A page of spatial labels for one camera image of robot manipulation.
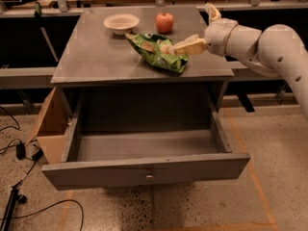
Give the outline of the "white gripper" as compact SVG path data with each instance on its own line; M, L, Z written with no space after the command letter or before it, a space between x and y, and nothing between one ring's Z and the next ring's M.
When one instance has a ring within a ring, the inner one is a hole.
M231 32L239 25L236 20L221 18L219 10L212 4L205 5L209 16L209 25L204 31L204 38L192 35L173 45L175 55L199 55L208 50L210 53L225 56L226 44Z

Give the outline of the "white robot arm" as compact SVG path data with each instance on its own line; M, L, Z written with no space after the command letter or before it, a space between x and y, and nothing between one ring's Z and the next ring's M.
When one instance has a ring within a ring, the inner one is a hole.
M261 31L223 17L213 4L205 6L209 25L204 36L192 35L169 47L172 55L199 55L204 51L238 60L266 77L282 77L302 112L308 116L308 51L297 32L283 24Z

